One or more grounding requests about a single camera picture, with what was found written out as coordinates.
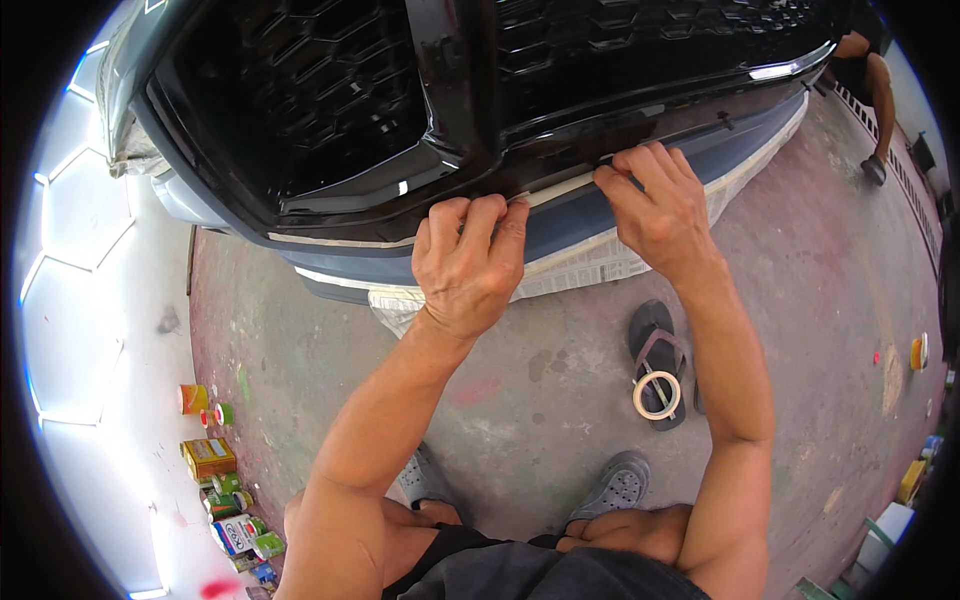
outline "black grille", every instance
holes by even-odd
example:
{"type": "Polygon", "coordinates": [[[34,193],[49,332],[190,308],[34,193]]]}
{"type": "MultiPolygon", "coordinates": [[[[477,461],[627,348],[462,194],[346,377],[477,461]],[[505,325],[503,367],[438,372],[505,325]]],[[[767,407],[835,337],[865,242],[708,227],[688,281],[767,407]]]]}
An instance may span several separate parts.
{"type": "Polygon", "coordinates": [[[240,81],[287,153],[281,197],[416,144],[426,117],[402,0],[247,0],[228,10],[240,81]]]}
{"type": "Polygon", "coordinates": [[[794,59],[829,38],[825,4],[498,0],[508,110],[514,121],[529,119],[598,95],[794,59]]]}

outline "newspaper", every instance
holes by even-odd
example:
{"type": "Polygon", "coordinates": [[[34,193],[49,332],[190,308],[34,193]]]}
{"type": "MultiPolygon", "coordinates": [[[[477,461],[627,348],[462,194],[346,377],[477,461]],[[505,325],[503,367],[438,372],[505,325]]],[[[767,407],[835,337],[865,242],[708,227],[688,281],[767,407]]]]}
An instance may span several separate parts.
{"type": "MultiPolygon", "coordinates": [[[[793,136],[806,114],[806,107],[807,100],[804,99],[804,105],[777,135],[729,173],[705,186],[711,227],[747,182],[762,171],[777,150],[793,136]]],[[[617,239],[616,228],[610,228],[524,265],[523,280],[510,301],[615,281],[647,271],[650,271],[650,266],[617,239]]],[[[420,288],[373,284],[363,287],[369,290],[368,302],[376,318],[397,338],[403,337],[417,311],[423,307],[424,298],[420,288]]]]}

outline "hand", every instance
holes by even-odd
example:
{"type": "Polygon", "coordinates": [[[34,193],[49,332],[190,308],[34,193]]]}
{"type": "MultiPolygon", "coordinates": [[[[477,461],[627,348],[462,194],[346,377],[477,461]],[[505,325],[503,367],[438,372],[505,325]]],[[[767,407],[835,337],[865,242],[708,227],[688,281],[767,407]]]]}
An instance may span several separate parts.
{"type": "Polygon", "coordinates": [[[679,148],[651,142],[613,155],[593,172],[607,195],[620,241],[675,288],[724,265],[707,222],[704,186],[679,148]],[[640,191],[629,179],[642,183],[640,191]]]}
{"type": "Polygon", "coordinates": [[[493,326],[523,277],[529,214],[525,200],[508,208],[499,194],[431,206],[414,243],[414,277],[426,296],[420,315],[458,340],[475,340],[493,326]]]}

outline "car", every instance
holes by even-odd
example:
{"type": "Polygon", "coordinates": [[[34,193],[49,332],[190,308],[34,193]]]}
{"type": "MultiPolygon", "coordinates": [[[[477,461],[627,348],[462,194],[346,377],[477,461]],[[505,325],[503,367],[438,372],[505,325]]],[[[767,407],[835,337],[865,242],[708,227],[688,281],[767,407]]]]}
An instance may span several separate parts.
{"type": "Polygon", "coordinates": [[[416,286],[418,224],[447,198],[536,197],[530,264],[614,228],[589,173],[619,150],[660,140],[704,183],[723,180],[805,110],[851,8],[150,5],[100,66],[113,172],[154,175],[174,216],[273,249],[313,293],[360,303],[416,286]]]}

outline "red paint stain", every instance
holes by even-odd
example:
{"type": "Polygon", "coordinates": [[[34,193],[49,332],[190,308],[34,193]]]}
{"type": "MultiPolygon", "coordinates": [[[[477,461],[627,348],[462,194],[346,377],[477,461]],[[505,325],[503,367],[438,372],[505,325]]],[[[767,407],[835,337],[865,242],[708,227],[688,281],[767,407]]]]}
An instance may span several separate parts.
{"type": "Polygon", "coordinates": [[[240,589],[240,582],[235,579],[217,579],[200,588],[200,597],[203,600],[213,600],[238,589],[240,589]]]}
{"type": "Polygon", "coordinates": [[[174,512],[173,520],[175,523],[177,523],[177,526],[181,529],[186,529],[187,525],[189,525],[189,523],[186,522],[186,519],[183,518],[183,515],[181,515],[180,513],[174,512]]]}
{"type": "Polygon", "coordinates": [[[474,381],[455,391],[452,394],[450,402],[452,402],[454,406],[466,408],[477,402],[486,400],[499,392],[501,388],[503,388],[503,381],[499,377],[485,381],[474,381]]]}

